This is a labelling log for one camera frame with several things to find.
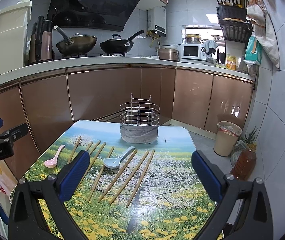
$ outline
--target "pink spoon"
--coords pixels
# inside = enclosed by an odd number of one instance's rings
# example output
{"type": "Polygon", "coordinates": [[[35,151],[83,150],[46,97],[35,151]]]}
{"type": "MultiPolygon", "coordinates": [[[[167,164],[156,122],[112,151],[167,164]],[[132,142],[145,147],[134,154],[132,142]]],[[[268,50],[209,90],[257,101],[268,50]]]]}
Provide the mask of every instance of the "pink spoon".
{"type": "Polygon", "coordinates": [[[57,153],[55,154],[54,158],[52,158],[51,160],[47,160],[47,161],[44,161],[44,165],[47,167],[47,168],[54,168],[57,166],[57,159],[58,159],[58,156],[60,154],[60,152],[63,150],[63,148],[65,148],[65,145],[61,145],[57,151],[57,153]]]}

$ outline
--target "trash can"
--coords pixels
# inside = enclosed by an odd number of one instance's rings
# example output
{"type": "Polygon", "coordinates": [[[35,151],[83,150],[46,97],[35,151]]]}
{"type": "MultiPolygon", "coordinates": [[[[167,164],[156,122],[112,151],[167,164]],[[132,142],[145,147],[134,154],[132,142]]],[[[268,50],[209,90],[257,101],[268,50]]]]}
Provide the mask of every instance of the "trash can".
{"type": "Polygon", "coordinates": [[[226,121],[217,123],[217,126],[218,133],[213,150],[220,156],[228,156],[238,141],[242,129],[238,125],[226,121]]]}

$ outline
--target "range hood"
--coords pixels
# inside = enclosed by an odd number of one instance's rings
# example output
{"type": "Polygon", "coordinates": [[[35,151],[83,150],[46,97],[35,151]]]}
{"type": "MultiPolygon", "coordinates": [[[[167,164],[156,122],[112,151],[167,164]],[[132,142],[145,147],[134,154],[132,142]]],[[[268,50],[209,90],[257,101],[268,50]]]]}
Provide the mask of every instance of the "range hood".
{"type": "Polygon", "coordinates": [[[121,32],[140,0],[51,0],[47,19],[59,27],[121,32]]]}

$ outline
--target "electric kettle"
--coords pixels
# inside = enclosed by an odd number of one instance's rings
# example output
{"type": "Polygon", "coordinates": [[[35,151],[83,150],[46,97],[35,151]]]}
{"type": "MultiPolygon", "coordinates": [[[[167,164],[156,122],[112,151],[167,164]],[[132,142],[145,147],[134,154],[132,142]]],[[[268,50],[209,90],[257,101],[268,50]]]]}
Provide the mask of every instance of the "electric kettle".
{"type": "Polygon", "coordinates": [[[53,60],[52,58],[52,21],[43,16],[32,26],[28,64],[36,64],[53,60]]]}

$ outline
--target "microwave oven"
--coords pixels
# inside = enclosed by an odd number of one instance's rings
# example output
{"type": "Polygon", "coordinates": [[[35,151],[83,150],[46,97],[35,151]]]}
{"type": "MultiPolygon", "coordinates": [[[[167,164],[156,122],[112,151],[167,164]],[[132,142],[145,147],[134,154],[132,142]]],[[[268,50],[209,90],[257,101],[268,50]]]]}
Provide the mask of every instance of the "microwave oven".
{"type": "Polygon", "coordinates": [[[201,44],[182,44],[180,46],[180,58],[206,60],[206,53],[201,51],[201,44]]]}

